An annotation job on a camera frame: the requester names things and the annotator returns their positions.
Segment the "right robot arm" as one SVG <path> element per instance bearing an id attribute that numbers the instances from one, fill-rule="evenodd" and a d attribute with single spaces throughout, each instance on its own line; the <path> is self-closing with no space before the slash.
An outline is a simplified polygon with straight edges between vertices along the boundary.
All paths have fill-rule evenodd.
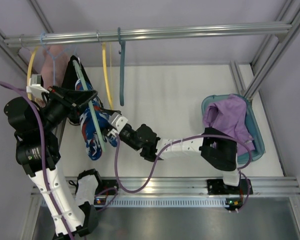
<path id="1" fill-rule="evenodd" d="M 159 137 L 146 124 L 136 130 L 119 111 L 112 111 L 102 134 L 109 139 L 120 140 L 149 162 L 171 158 L 200 156 L 222 173 L 223 183 L 237 187 L 240 174 L 237 167 L 237 141 L 212 127 L 200 135 L 182 139 Z"/>

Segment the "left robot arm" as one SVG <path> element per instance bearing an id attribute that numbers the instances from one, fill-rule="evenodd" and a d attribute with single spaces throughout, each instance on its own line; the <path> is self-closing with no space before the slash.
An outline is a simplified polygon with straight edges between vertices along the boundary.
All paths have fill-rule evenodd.
<path id="1" fill-rule="evenodd" d="M 85 237 L 98 226 L 94 207 L 95 193 L 101 180 L 95 169 L 85 170 L 77 177 L 72 193 L 61 166 L 58 138 L 53 130 L 68 116 L 81 113 L 96 95 L 95 90 L 70 90 L 57 86 L 44 89 L 45 107 L 39 107 L 18 88 L 19 97 L 4 107 L 8 123 L 16 138 L 15 158 L 25 174 L 37 186 L 53 218 L 55 240 Z"/>

